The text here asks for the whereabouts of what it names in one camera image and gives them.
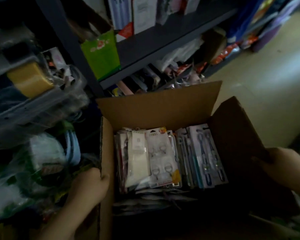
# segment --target tiled floor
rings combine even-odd
[[[266,147],[300,133],[300,12],[260,52],[243,52],[208,81],[223,80],[215,108],[236,96]]]

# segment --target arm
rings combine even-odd
[[[259,159],[256,161],[276,182],[300,195],[300,155],[286,148],[270,148],[268,152],[273,163],[266,163]]]
[[[39,240],[68,240],[90,211],[106,196],[109,176],[91,168],[73,181],[67,202],[38,237]]]

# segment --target cardboard box flap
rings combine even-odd
[[[224,101],[208,124],[229,183],[235,185],[243,204],[268,216],[300,214],[291,190],[277,184],[252,161],[252,157],[271,159],[236,97]]]
[[[100,98],[96,102],[114,131],[122,127],[177,130],[199,125],[211,115],[222,82],[169,89],[133,96]]]
[[[105,198],[100,204],[100,224],[99,239],[112,239],[112,205],[115,200],[115,166],[114,166],[114,138],[113,129],[110,122],[102,117],[100,130],[100,156],[101,156],[101,176],[110,175],[110,184]]]

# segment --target green plastic bag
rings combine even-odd
[[[100,35],[96,40],[85,41],[81,49],[97,80],[103,80],[120,70],[113,30]]]

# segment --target hand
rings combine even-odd
[[[80,173],[72,182],[67,204],[74,202],[77,206],[85,205],[92,210],[106,196],[109,180],[109,175],[101,177],[97,168]]]
[[[298,193],[300,191],[300,155],[292,149],[280,147],[267,150],[273,163],[266,163],[258,158],[253,159],[273,180]]]

